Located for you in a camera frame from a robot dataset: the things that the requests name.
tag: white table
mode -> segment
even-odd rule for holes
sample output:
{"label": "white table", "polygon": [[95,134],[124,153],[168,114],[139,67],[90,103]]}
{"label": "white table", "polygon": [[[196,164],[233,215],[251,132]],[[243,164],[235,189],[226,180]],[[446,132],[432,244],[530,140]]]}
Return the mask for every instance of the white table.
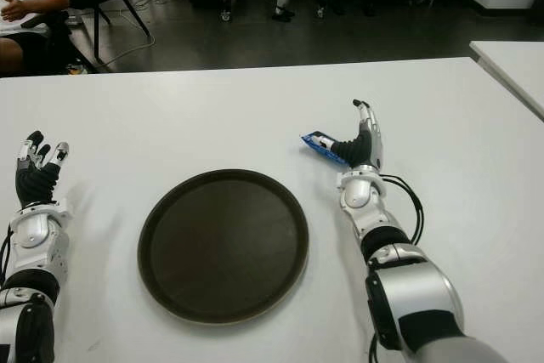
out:
{"label": "white table", "polygon": [[[2,219],[17,208],[21,140],[39,128],[71,143],[56,195],[76,207],[55,317],[57,361],[366,361],[365,269],[338,206],[341,168],[298,138],[316,129],[353,138],[353,98],[377,113],[383,170],[406,177],[424,203],[422,248],[461,294],[466,333],[512,362],[540,361],[542,124],[469,58],[0,81]],[[298,198],[309,263],[268,314],[198,326],[148,294],[137,243],[174,185],[229,167],[268,174]],[[387,201],[410,233],[409,199],[393,186]]]}
{"label": "white table", "polygon": [[479,64],[544,121],[544,42],[471,42]]}

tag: shorts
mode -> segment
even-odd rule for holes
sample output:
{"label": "shorts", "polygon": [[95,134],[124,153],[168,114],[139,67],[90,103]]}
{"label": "shorts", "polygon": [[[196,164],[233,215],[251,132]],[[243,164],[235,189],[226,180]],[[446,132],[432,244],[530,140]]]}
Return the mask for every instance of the shorts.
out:
{"label": "shorts", "polygon": [[46,71],[46,46],[48,42],[46,37],[31,31],[0,35],[0,37],[9,38],[19,44],[19,47],[23,50],[23,62],[26,71],[31,74],[40,74]]}

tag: person's hand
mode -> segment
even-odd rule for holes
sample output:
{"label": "person's hand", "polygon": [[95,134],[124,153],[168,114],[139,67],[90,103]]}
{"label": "person's hand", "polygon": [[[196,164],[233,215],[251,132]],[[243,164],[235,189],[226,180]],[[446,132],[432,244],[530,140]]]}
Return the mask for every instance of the person's hand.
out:
{"label": "person's hand", "polygon": [[23,19],[27,14],[30,13],[25,6],[25,2],[20,0],[5,0],[9,2],[7,6],[2,8],[1,16],[3,20],[6,21],[16,21]]}

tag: round tray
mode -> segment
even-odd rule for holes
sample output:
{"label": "round tray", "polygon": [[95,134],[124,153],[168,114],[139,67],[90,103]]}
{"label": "round tray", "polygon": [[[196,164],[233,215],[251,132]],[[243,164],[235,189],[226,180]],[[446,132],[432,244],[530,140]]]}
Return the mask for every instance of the round tray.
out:
{"label": "round tray", "polygon": [[228,324],[276,305],[301,275],[308,226],[283,185],[247,170],[189,179],[155,206],[139,238],[151,295],[186,320]]}

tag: robotic arm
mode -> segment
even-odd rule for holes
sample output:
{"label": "robotic arm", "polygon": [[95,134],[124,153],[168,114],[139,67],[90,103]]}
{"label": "robotic arm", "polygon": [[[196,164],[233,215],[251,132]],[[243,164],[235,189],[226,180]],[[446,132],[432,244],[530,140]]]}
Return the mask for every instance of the robotic arm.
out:
{"label": "robotic arm", "polygon": [[409,362],[506,363],[463,334],[455,288],[386,210],[380,128],[367,103],[355,100],[354,105],[360,112],[355,140],[338,142],[320,132],[304,140],[351,167],[338,175],[337,187],[368,270],[366,292],[377,339]]}
{"label": "robotic arm", "polygon": [[[54,361],[54,304],[66,280],[70,212],[65,201],[52,201],[68,144],[50,151],[36,131],[17,158],[15,187],[21,209],[9,223],[0,261],[0,363]],[[13,248],[13,257],[9,259]]]}

